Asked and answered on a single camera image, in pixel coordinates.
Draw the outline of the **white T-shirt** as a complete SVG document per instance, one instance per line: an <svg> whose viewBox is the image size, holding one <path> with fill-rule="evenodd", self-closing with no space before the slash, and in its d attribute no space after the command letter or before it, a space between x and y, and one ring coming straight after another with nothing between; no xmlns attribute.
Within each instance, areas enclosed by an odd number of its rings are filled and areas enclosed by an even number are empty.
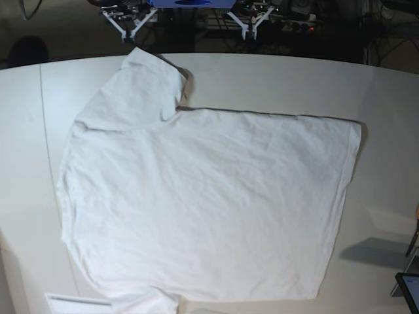
<svg viewBox="0 0 419 314"><path fill-rule="evenodd" d="M135 49L76 117L57 182L75 263L117 313L314 299L361 126L182 110L185 83Z"/></svg>

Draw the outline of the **blue box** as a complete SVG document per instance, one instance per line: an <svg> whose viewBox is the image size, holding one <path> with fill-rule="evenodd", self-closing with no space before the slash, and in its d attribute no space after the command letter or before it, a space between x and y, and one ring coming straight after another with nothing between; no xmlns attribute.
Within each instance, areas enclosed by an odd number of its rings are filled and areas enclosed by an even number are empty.
<svg viewBox="0 0 419 314"><path fill-rule="evenodd" d="M148 0L147 3L158 9L173 8L214 8L231 9L236 0Z"/></svg>

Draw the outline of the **white paper sheet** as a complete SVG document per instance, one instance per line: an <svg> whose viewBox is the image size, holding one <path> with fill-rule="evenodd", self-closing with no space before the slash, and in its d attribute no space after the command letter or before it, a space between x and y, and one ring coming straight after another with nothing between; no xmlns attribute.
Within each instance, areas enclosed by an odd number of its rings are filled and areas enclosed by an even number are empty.
<svg viewBox="0 0 419 314"><path fill-rule="evenodd" d="M45 294L51 313L84 314L112 313L112 306L107 300L80 298L60 294Z"/></svg>

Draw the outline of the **black tablet stand leg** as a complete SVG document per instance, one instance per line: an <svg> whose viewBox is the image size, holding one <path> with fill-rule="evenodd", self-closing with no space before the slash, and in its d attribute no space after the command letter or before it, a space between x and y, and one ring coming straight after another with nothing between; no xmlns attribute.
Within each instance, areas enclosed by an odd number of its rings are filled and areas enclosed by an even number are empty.
<svg viewBox="0 0 419 314"><path fill-rule="evenodd" d="M419 220L417 219L416 220L416 229L415 229L415 232L414 232L414 234L412 236L412 239L410 241L409 247L408 247L408 249L407 249L407 251L405 253L405 256L406 257L408 257L411 254L411 252L412 252L412 250L413 250L413 248L416 245L416 242L418 240L418 236L419 236Z"/></svg>

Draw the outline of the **black tablet screen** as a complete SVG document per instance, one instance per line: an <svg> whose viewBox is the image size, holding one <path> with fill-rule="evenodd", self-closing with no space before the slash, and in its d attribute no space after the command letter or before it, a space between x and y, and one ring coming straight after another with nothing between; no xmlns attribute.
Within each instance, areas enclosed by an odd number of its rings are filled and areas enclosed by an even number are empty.
<svg viewBox="0 0 419 314"><path fill-rule="evenodd" d="M412 314L418 314L418 275L397 273L396 281Z"/></svg>

